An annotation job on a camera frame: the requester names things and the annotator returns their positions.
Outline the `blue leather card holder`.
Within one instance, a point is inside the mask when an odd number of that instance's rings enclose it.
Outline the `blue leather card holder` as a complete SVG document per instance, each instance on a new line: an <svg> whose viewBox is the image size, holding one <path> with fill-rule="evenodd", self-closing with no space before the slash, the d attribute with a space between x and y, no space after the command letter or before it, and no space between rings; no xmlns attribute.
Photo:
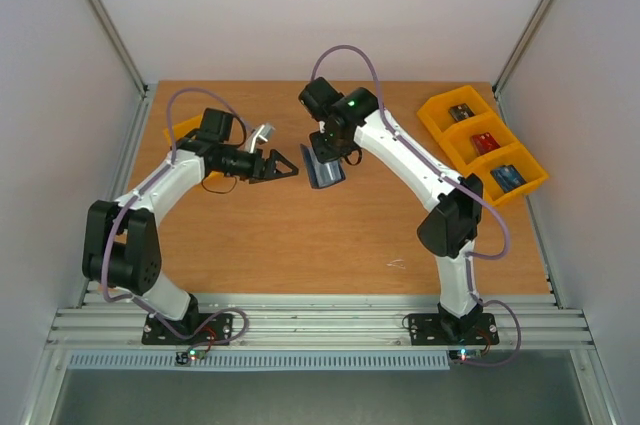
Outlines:
<svg viewBox="0 0 640 425"><path fill-rule="evenodd" d="M312 189L326 189L346 180L339 160L320 163L315 152L309 146L301 144L300 150Z"/></svg>

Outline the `black credit card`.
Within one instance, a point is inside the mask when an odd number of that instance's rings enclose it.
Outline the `black credit card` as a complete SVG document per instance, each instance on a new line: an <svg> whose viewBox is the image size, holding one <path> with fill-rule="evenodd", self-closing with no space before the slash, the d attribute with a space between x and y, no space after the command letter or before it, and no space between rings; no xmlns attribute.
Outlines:
<svg viewBox="0 0 640 425"><path fill-rule="evenodd" d="M466 103L454 105L448 109L448 112L456 123L475 116L473 110Z"/></svg>

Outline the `red credit card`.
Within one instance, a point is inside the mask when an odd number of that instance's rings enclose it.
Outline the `red credit card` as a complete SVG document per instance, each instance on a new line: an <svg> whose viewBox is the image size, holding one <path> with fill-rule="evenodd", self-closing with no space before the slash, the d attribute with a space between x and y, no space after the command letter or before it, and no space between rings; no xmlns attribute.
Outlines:
<svg viewBox="0 0 640 425"><path fill-rule="evenodd" d="M488 132L471 137L471 143L479 156L488 154L501 148L501 145Z"/></svg>

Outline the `blue credit card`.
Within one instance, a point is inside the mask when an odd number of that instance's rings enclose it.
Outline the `blue credit card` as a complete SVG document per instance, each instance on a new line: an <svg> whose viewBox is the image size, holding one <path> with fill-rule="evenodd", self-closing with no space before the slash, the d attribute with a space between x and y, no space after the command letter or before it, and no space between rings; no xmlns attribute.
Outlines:
<svg viewBox="0 0 640 425"><path fill-rule="evenodd" d="M509 193L527 184L514 165L496 167L490 171L490 174L504 193Z"/></svg>

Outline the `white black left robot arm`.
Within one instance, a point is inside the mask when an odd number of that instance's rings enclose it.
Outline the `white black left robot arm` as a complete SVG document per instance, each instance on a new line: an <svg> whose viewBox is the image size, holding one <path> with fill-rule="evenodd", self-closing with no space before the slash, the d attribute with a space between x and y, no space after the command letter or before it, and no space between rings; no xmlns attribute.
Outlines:
<svg viewBox="0 0 640 425"><path fill-rule="evenodd" d="M158 227L193 187L212 173L251 184L289 178L298 168L280 152L264 152L261 144L273 130L261 125L230 141L238 117L208 108L198 127L174 143L164 161L137 187L114 201L98 200L87 214L83 275L103 291L120 290L120 299L137 299L167 319L165 329L179 343L195 340L200 316L193 300L162 270Z"/></svg>

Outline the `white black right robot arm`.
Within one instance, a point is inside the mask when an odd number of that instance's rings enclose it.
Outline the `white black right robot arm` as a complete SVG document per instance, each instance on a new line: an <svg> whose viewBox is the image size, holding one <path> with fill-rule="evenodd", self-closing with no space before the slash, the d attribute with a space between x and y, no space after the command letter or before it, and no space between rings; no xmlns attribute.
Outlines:
<svg viewBox="0 0 640 425"><path fill-rule="evenodd" d="M324 78L309 82L299 101L322 125L310 135L316 159L327 163L365 150L391 170L427 212L417 228L423 247L436 260L440 281L437 305L440 334L460 343L476 330L483 307L473 298L472 253L481 220L483 184L438 162L411 138L378 98L360 87L348 95Z"/></svg>

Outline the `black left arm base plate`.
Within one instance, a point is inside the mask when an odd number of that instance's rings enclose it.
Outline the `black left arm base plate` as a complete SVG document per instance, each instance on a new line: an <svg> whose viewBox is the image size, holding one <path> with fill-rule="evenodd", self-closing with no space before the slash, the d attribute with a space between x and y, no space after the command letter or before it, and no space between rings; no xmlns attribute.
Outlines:
<svg viewBox="0 0 640 425"><path fill-rule="evenodd" d="M188 314L181 321L170 321L169 325L177 332L173 333L157 316L148 315L143 326L141 343L143 345L194 345L212 340L217 345L225 345L234 331L234 316L223 313L209 321L198 333L196 329L209 317L209 314Z"/></svg>

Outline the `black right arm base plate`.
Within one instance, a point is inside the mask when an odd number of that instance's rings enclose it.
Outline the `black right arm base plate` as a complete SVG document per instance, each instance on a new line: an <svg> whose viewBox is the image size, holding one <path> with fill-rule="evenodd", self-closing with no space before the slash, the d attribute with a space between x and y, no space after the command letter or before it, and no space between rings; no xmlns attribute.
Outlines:
<svg viewBox="0 0 640 425"><path fill-rule="evenodd" d="M409 333L413 346L493 346L500 343L495 317L489 313L482 313L478 322L461 338L450 338L446 334L437 313L405 315L401 326Z"/></svg>

